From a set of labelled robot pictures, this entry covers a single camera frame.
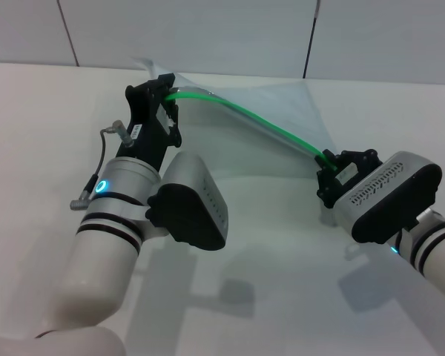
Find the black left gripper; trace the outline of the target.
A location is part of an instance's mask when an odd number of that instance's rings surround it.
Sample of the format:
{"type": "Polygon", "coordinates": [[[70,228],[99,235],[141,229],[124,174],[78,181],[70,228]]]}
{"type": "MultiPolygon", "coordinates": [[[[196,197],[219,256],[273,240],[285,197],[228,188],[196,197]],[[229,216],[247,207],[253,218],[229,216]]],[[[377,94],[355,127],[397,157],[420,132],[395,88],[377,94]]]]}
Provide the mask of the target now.
{"type": "Polygon", "coordinates": [[[125,155],[148,163],[156,171],[161,168],[167,148],[181,146],[179,107],[173,99],[167,99],[177,91],[175,80],[174,73],[166,73],[125,89],[131,110],[127,132],[132,134],[139,128],[133,145],[125,149],[125,155]]]}

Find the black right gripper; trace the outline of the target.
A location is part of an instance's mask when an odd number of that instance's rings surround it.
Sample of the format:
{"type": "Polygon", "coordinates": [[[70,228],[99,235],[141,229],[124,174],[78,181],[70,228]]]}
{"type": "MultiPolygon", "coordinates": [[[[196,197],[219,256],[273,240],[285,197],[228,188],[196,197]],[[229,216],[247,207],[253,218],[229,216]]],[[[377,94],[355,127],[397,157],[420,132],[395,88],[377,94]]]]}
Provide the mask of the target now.
{"type": "Polygon", "coordinates": [[[317,172],[317,196],[326,208],[334,204],[379,166],[376,150],[342,151],[335,155],[329,149],[316,156],[320,170],[317,172]]]}

